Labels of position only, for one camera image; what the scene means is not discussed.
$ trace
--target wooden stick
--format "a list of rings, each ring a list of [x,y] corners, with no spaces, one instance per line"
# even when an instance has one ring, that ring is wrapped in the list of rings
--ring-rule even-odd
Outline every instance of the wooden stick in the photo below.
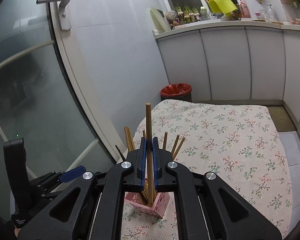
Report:
[[[163,139],[163,146],[162,146],[162,150],[166,149],[167,146],[167,138],[168,138],[168,132],[164,133],[164,139]]]
[[[153,189],[153,202],[155,201],[156,197],[157,197],[157,192],[155,191],[155,189]]]
[[[151,104],[146,103],[146,136],[147,136],[147,175],[148,175],[148,201],[153,205],[153,160],[152,160],[152,118]]]
[[[128,127],[128,133],[129,133],[129,138],[130,138],[131,148],[132,148],[132,150],[135,150],[136,147],[134,146],[133,137],[132,137],[132,134],[131,134],[131,131],[130,131],[130,128],[129,128],[129,127]]]
[[[128,135],[128,129],[127,129],[127,127],[124,127],[124,134],[126,136],[126,142],[127,142],[128,152],[131,152],[131,146],[130,146],[130,140],[129,140],[129,135]]]
[[[146,198],[149,199],[149,197],[148,197],[148,182],[147,181],[145,181],[144,192],[146,193]]]
[[[121,156],[122,161],[125,162],[126,158],[123,156],[123,154],[121,153],[121,151],[119,150],[119,148],[117,147],[117,145],[115,147],[117,148],[117,150],[118,150],[118,152],[119,152],[119,154]]]
[[[171,155],[172,155],[172,156],[173,156],[174,150],[175,150],[176,147],[177,147],[177,143],[178,143],[179,137],[180,137],[180,135],[177,135],[176,140],[174,141],[174,145],[173,145],[172,151],[171,151]]]
[[[180,151],[180,148],[181,148],[183,142],[185,141],[185,139],[186,139],[185,137],[183,137],[183,138],[181,139],[181,142],[179,143],[178,148],[176,149],[176,151],[174,152],[174,154],[173,154],[173,156],[172,156],[172,160],[174,160],[174,159],[176,158],[176,156],[177,156],[178,152]]]
[[[127,126],[127,133],[128,133],[128,140],[129,140],[129,145],[130,145],[130,149],[132,149],[132,142],[131,142],[131,137],[130,137],[130,132],[129,132],[129,127]]]
[[[141,198],[141,204],[142,204],[142,205],[147,205],[149,202],[148,202],[148,200],[147,200],[147,198],[146,198],[145,192],[144,192],[144,191],[141,191],[141,192],[139,193],[139,195],[140,195],[140,198]]]

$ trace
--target floral tablecloth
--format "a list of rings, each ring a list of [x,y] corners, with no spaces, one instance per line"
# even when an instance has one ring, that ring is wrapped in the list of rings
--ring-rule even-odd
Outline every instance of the floral tablecloth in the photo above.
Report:
[[[134,136],[140,145],[144,119]],[[177,134],[186,140],[176,161],[191,171],[213,171],[287,234],[292,191],[288,164],[277,130],[265,106],[194,104],[165,100],[152,110],[152,131],[167,150]],[[122,239],[177,240],[178,227],[173,193],[162,219],[124,204]]]

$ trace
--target plastic bottle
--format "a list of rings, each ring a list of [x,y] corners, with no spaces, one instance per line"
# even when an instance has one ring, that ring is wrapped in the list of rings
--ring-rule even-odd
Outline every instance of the plastic bottle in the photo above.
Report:
[[[239,8],[242,13],[242,18],[251,18],[249,8],[242,0],[240,0]]]
[[[239,4],[236,4],[235,6],[237,7],[237,10],[235,11],[236,14],[237,14],[237,17],[238,17],[238,18],[242,18],[242,13],[241,13],[241,11],[240,11]]]

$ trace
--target floor mat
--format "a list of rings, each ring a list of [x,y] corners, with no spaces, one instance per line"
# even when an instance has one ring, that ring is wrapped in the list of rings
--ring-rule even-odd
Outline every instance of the floor mat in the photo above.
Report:
[[[278,132],[296,131],[289,114],[283,106],[266,106]]]

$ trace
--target pink box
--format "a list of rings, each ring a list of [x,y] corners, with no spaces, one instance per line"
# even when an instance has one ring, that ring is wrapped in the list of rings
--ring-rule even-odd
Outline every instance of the pink box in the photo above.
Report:
[[[138,193],[128,192],[124,200],[141,212],[162,218],[169,203],[170,195],[168,192],[158,193],[152,207],[142,205],[140,198],[141,197]]]

